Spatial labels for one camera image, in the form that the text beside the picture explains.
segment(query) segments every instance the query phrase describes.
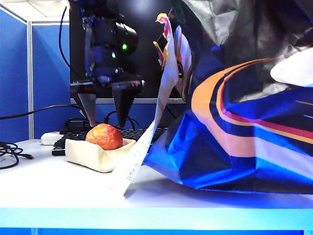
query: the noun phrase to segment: ceiling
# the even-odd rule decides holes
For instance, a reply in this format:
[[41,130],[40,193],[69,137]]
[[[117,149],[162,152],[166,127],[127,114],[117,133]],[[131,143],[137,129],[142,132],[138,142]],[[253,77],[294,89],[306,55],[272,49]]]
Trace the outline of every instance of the ceiling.
[[[27,21],[59,22],[67,0],[0,0],[0,3]],[[69,20],[68,9],[63,20]]]

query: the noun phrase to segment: blue cubicle wall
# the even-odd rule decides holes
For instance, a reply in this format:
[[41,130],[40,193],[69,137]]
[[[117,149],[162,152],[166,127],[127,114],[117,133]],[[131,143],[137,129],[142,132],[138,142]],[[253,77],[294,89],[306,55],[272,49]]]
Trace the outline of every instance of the blue cubicle wall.
[[[28,111],[26,24],[0,9],[0,117]],[[28,139],[28,117],[0,120],[0,141]]]
[[[63,26],[62,46],[69,58],[68,25]],[[63,61],[58,46],[58,25],[32,26],[34,109],[55,104],[70,104],[69,68]],[[77,109],[62,107],[35,113],[34,137],[60,131],[65,120],[81,116]]]

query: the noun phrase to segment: computer monitor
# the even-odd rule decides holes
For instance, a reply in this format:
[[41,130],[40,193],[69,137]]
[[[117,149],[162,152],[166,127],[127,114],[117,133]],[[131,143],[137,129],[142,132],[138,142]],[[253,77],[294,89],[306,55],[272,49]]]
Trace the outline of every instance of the computer monitor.
[[[157,50],[153,41],[163,33],[163,25],[155,20],[159,13],[171,10],[169,0],[119,0],[119,12],[125,17],[126,25],[135,29],[138,35],[138,47],[128,56],[120,56],[119,65],[124,71],[142,75],[146,82],[143,93],[138,94],[133,104],[156,103],[162,71],[158,62]],[[78,6],[70,1],[70,72],[71,83],[87,80],[84,67],[85,32],[79,16]],[[112,93],[106,90],[96,95],[97,104],[114,104]],[[179,93],[173,89],[168,103],[184,103]]]

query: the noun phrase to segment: snack bag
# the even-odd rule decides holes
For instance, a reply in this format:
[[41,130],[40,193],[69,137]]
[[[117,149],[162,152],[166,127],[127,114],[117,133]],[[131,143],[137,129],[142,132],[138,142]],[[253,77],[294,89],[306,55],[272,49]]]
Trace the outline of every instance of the snack bag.
[[313,193],[313,87],[271,76],[313,47],[313,2],[171,2],[192,77],[184,114],[144,163],[196,189]]

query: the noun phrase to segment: cream tray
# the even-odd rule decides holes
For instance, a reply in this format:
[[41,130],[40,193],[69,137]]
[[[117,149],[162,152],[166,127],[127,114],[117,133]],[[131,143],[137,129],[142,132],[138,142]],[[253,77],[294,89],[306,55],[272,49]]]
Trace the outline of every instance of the cream tray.
[[111,172],[116,167],[135,143],[134,140],[123,139],[122,147],[104,150],[99,145],[87,141],[67,139],[65,155],[68,162],[106,173]]

